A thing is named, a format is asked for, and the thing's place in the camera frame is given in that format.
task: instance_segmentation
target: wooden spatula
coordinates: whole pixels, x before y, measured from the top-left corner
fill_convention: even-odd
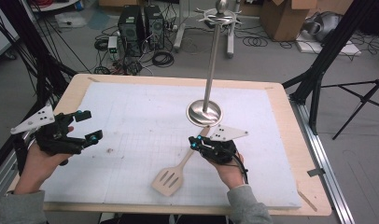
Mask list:
[[[205,127],[200,135],[207,136],[209,133],[210,127]],[[162,169],[158,175],[155,177],[151,186],[164,196],[170,196],[175,193],[183,185],[183,168],[194,150],[189,149],[187,155],[175,167],[169,167]]]

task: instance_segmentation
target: white bracket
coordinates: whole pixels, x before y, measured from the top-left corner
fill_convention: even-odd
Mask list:
[[[243,131],[219,124],[213,134],[210,135],[210,140],[226,142],[246,135],[248,135],[248,131]]]
[[[17,127],[11,128],[11,133],[26,132],[53,122],[55,122],[55,116],[53,115],[52,106],[46,105]]]

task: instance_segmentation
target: spatula head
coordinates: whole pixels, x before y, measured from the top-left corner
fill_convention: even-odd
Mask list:
[[[164,196],[170,196],[183,185],[183,170],[180,167],[162,169],[151,186]]]

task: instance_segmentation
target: hand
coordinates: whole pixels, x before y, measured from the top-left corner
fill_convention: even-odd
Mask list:
[[[21,173],[21,178],[14,190],[14,194],[29,194],[39,191],[41,185],[48,179],[56,167],[70,157],[72,154],[50,154],[41,151],[37,143],[33,143],[27,153],[26,163]]]
[[[239,152],[236,153],[236,156],[240,158],[241,162],[244,161],[243,156]],[[243,180],[242,173],[235,161],[228,162],[224,165],[219,165],[211,161],[210,163],[216,167],[219,178],[221,178],[222,182],[224,182],[229,189],[244,185],[245,181]]]

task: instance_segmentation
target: forearm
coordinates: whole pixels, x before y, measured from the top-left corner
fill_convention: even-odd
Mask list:
[[[47,222],[43,210],[45,191],[32,194],[8,194],[0,202],[1,223],[44,224]]]
[[[227,195],[232,207],[231,220],[235,224],[273,223],[268,209],[257,202],[250,186],[231,189]]]

